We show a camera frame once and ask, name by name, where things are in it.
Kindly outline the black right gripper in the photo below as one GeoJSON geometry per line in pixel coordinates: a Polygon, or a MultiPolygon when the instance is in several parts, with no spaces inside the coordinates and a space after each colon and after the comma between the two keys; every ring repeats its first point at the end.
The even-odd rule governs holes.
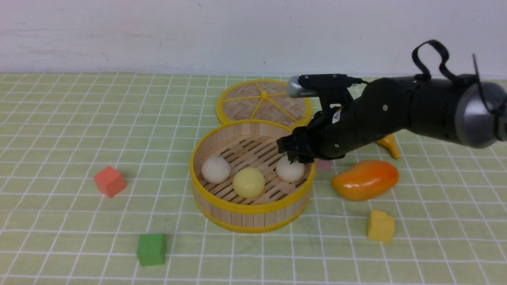
{"type": "Polygon", "coordinates": [[[297,127],[276,144],[291,163],[308,164],[341,158],[407,126],[407,90],[394,79],[379,79],[341,108],[322,110],[318,124],[297,127]]]}

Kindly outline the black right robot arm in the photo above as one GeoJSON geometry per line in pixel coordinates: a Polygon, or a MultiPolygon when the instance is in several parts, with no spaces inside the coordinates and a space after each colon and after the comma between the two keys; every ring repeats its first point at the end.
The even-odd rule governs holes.
{"type": "Polygon", "coordinates": [[[345,74],[293,76],[288,96],[317,97],[322,110],[277,139],[278,152],[299,163],[337,160],[402,129],[471,148],[506,141],[506,91],[496,83],[476,82],[474,76],[464,86],[443,79],[380,78],[366,82],[353,99],[349,87],[362,83],[345,74]]]}

